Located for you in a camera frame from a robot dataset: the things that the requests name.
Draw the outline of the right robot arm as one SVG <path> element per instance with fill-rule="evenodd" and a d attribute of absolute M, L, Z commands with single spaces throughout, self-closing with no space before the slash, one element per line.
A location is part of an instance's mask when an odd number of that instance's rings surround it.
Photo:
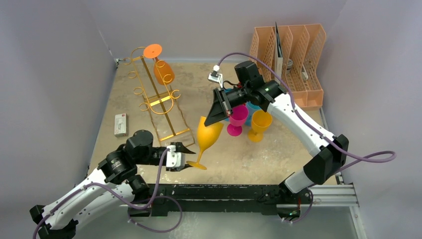
<path fill-rule="evenodd" d="M 224 120 L 234 112 L 234 107 L 250 102 L 294 133 L 312 158 L 280 183 L 279 195 L 284 202 L 294 201 L 300 191 L 313 184 L 322 185 L 345 164 L 349 141 L 343 134 L 336 136 L 315 122 L 292 102 L 290 94 L 277 81 L 264 81 L 254 62 L 239 63 L 234 69 L 240 85 L 229 91 L 221 87 L 213 90 L 212 106 L 204 125 Z"/>

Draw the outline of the yellow wine glass back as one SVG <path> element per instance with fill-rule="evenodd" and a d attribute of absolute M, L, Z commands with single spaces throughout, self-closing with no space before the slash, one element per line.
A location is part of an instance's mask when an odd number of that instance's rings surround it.
<path fill-rule="evenodd" d="M 216 143 L 224 127 L 224 124 L 221 122 L 216 122 L 209 126 L 205 126 L 206 119 L 206 117 L 201 116 L 197 128 L 197 141 L 200 150 L 197 160 L 186 162 L 189 166 L 201 170 L 207 170 L 204 165 L 200 164 L 203 153 Z"/>

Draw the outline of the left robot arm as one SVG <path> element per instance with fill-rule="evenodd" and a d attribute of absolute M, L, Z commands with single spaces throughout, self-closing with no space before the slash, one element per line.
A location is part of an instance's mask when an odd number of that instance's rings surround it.
<path fill-rule="evenodd" d="M 80 184 L 49 205 L 30 209 L 37 224 L 34 239 L 71 239 L 77 226 L 111 205 L 146 210 L 156 198 L 162 167 L 183 170 L 185 155 L 193 154 L 181 142 L 153 146 L 153 134 L 138 130 L 109 153 Z"/>

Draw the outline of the yellow wine glass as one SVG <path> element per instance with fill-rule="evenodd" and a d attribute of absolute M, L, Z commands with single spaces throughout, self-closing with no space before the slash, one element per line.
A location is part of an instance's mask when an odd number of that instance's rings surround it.
<path fill-rule="evenodd" d="M 272 124 L 272 116 L 263 111 L 256 111 L 251 118 L 251 130 L 248 132 L 248 139 L 252 142 L 260 142 L 263 139 L 263 133 Z"/>
<path fill-rule="evenodd" d="M 221 122 L 216 122 L 209 126 L 205 126 L 206 119 L 206 117 L 201 116 L 197 128 L 197 141 L 200 150 L 197 160 L 186 162 L 189 166 L 201 170 L 207 170 L 204 165 L 200 164 L 203 153 L 216 143 L 224 127 L 224 124 Z"/>

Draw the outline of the light blue wine glass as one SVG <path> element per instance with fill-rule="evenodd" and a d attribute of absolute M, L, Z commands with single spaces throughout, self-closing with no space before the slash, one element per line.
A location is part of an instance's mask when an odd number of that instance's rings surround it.
<path fill-rule="evenodd" d="M 247 109 L 248 109 L 248 118 L 247 118 L 247 120 L 251 120 L 251 118 L 252 118 L 253 114 L 254 114 L 256 111 L 258 111 L 258 110 L 260 110 L 260 109 L 261 109 L 259 106 L 256 106 L 256 105 L 252 104 L 251 102 L 247 102 L 247 103 L 246 103 L 246 107 L 247 107 Z"/>

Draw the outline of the orange wine glass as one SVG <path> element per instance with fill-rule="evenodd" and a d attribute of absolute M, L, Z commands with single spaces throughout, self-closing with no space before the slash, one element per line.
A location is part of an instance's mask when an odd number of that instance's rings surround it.
<path fill-rule="evenodd" d="M 150 44 L 143 51 L 144 57 L 154 61 L 153 71 L 157 82 L 160 85 L 168 85 L 175 79 L 175 74 L 171 66 L 158 57 L 162 53 L 162 46 L 159 44 Z"/>

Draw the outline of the magenta wine glass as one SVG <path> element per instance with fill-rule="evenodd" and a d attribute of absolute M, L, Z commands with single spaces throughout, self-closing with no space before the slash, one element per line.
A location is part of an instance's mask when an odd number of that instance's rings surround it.
<path fill-rule="evenodd" d="M 230 136 L 240 136 L 242 134 L 242 126 L 245 124 L 248 114 L 249 111 L 246 105 L 239 105 L 232 109 L 229 125 L 227 126 L 227 133 Z"/>

